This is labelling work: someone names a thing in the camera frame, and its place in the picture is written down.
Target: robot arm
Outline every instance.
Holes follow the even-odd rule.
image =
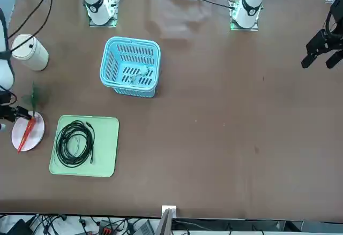
[[[258,17],[262,0],[240,0],[233,19],[242,28],[251,28]]]
[[[333,16],[336,28],[329,28]],[[343,59],[343,0],[335,0],[330,7],[325,21],[325,29],[321,29],[306,45],[307,56],[301,62],[303,68],[309,67],[316,58],[331,50],[337,50],[327,61],[327,68],[331,69]]]
[[[0,9],[0,119],[5,119],[14,122],[18,117],[24,117],[28,120],[31,116],[28,111],[22,107],[11,107],[12,93],[9,89],[14,82],[14,75],[11,67],[10,57],[8,54],[9,43],[7,36],[7,27],[4,13]]]
[[[89,17],[96,25],[106,24],[114,17],[114,0],[85,0]]]

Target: white cylindrical container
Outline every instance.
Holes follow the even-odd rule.
[[[30,37],[31,35],[29,34],[18,35],[12,44],[12,49]],[[49,60],[49,54],[47,50],[37,40],[36,37],[33,37],[20,48],[13,51],[12,56],[18,60],[21,60],[23,65],[27,66],[33,71],[42,71],[47,66]]]

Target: white wire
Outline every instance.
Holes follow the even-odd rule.
[[[206,228],[206,227],[203,227],[203,226],[201,226],[201,225],[199,225],[199,224],[196,224],[196,223],[189,223],[189,222],[178,221],[178,220],[175,220],[174,222],[175,222],[175,223],[183,223],[183,224],[194,225],[194,226],[199,227],[199,228],[201,228],[201,229],[203,229],[203,230],[211,231],[211,229]]]

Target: coiled black cable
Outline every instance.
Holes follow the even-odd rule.
[[[88,156],[91,155],[91,164],[93,163],[93,146],[94,146],[94,141],[95,141],[95,132],[93,127],[90,125],[90,123],[86,122],[86,125],[79,121],[75,120],[65,126],[58,134],[57,140],[56,140],[56,155],[59,159],[59,161],[66,167],[69,168],[75,168],[80,165],[82,165],[88,158]],[[75,154],[71,153],[68,144],[69,141],[73,137],[83,137],[86,140],[85,147],[81,154],[76,156]]]

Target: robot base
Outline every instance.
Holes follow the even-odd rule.
[[[240,0],[234,0],[231,6],[233,6],[236,10],[238,9],[240,4]],[[243,28],[238,25],[238,23],[234,19],[234,15],[236,14],[236,10],[230,10],[230,30],[236,31],[236,30],[244,30],[244,31],[258,31],[258,16],[260,14],[260,11],[257,13],[257,19],[255,21],[255,24],[250,28]]]
[[[90,17],[90,27],[116,27],[118,0],[104,0],[104,4],[99,8],[98,13],[93,13],[88,8],[87,12]]]

